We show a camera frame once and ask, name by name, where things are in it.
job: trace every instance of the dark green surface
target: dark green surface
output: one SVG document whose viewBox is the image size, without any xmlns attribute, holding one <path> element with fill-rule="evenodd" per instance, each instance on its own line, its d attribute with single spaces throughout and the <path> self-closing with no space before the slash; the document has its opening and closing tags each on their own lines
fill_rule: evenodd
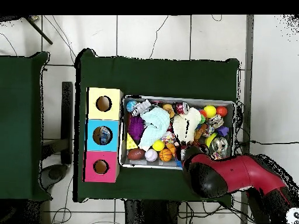
<svg viewBox="0 0 299 224">
<path fill-rule="evenodd" d="M 0 56 L 0 198 L 47 200 L 41 158 L 40 75 L 47 52 Z"/>
<path fill-rule="evenodd" d="M 77 69 L 76 85 L 76 94 L 78 94 L 79 83 L 81 89 L 78 198 L 202 200 L 191 193 L 183 179 L 182 172 L 178 170 L 121 167 L 116 183 L 83 182 L 86 87 L 116 88 L 125 95 L 235 102 L 237 99 L 238 60 L 215 62 L 141 60 L 124 57 L 99 58 L 94 56 L 92 50 L 87 49 L 78 55 L 76 64 L 81 67 L 81 70 Z M 231 196 L 226 195 L 217 200 L 229 205 Z"/>
</svg>

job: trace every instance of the purple plush toy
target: purple plush toy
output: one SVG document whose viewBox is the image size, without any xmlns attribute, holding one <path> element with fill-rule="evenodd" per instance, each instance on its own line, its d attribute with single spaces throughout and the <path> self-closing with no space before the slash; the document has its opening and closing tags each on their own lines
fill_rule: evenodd
<svg viewBox="0 0 299 224">
<path fill-rule="evenodd" d="M 144 132 L 144 120 L 140 116 L 131 117 L 131 123 L 128 127 L 128 133 L 133 140 L 139 141 Z"/>
</svg>

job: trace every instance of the blue box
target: blue box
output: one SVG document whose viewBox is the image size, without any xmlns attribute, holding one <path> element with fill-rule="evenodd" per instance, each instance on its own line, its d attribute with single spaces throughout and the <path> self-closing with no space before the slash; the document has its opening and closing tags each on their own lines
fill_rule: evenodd
<svg viewBox="0 0 299 224">
<path fill-rule="evenodd" d="M 97 127 L 108 127 L 112 132 L 112 140 L 106 145 L 99 145 L 93 140 L 93 131 Z M 88 120 L 87 151 L 118 151 L 119 121 L 116 120 Z"/>
</svg>

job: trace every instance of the box hole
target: box hole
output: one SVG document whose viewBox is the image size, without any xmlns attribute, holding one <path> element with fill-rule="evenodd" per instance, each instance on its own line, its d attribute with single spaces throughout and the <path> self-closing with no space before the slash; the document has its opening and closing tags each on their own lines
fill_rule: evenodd
<svg viewBox="0 0 299 224">
<path fill-rule="evenodd" d="M 98 145 L 107 145 L 112 140 L 112 131 L 106 126 L 97 127 L 93 131 L 92 138 Z"/>
<path fill-rule="evenodd" d="M 109 111 L 112 106 L 112 101 L 108 96 L 101 96 L 96 100 L 96 108 L 99 111 Z"/>
<path fill-rule="evenodd" d="M 105 174 L 105 173 L 107 173 L 107 171 L 109 169 L 108 163 L 105 162 L 104 160 L 97 160 L 93 164 L 93 169 L 98 174 Z"/>
</svg>

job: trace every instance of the metal tray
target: metal tray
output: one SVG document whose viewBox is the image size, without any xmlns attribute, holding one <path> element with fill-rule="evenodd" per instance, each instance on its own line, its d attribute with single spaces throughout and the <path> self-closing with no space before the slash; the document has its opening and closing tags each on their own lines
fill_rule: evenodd
<svg viewBox="0 0 299 224">
<path fill-rule="evenodd" d="M 139 96 L 135 98 L 134 96 L 124 96 L 122 99 L 122 106 L 124 106 L 124 118 L 120 126 L 120 145 L 119 145 L 119 163 L 124 167 L 142 167 L 142 168 L 155 168 L 155 169 L 176 169 L 181 170 L 182 168 L 177 167 L 174 158 L 169 162 L 163 162 L 160 159 L 157 159 L 154 162 L 148 162 L 145 158 L 142 160 L 129 160 L 127 158 L 127 124 L 128 124 L 128 115 L 130 114 L 126 110 L 127 102 L 130 100 L 135 100 L 137 102 L 143 102 L 148 99 L 152 101 L 162 101 L 163 103 L 174 103 L 174 102 L 186 102 L 189 107 L 195 108 L 204 108 L 206 105 L 225 106 L 227 108 L 227 115 L 223 118 L 224 125 L 230 129 L 227 138 L 228 149 L 227 156 L 234 155 L 234 138 L 235 134 L 235 116 L 236 116 L 236 105 L 233 101 L 221 101 L 221 100 L 198 100 L 198 99 L 183 99 L 183 98 L 170 98 L 170 97 L 153 97 L 153 96 Z"/>
</svg>

